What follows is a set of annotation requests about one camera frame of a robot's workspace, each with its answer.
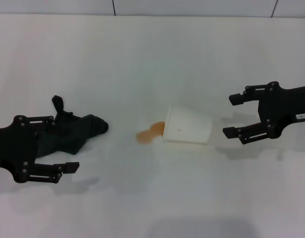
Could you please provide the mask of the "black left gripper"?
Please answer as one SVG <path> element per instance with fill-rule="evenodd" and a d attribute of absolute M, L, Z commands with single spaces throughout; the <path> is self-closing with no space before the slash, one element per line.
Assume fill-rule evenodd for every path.
<path fill-rule="evenodd" d="M 15 182 L 58 183 L 63 174 L 78 170 L 79 162 L 35 164 L 38 150 L 35 129 L 51 126 L 55 126 L 53 116 L 17 115 L 11 125 L 0 128 L 0 168 L 8 170 Z"/>

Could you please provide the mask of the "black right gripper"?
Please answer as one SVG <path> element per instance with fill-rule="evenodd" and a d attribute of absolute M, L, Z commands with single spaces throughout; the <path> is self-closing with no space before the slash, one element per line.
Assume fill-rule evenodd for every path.
<path fill-rule="evenodd" d="M 258 114 L 261 122 L 243 127 L 225 127 L 228 139 L 238 138 L 248 144 L 267 138 L 278 138 L 285 127 L 305 122 L 305 86 L 284 89 L 278 82 L 246 86 L 243 93 L 229 96 L 233 106 L 259 101 Z"/>

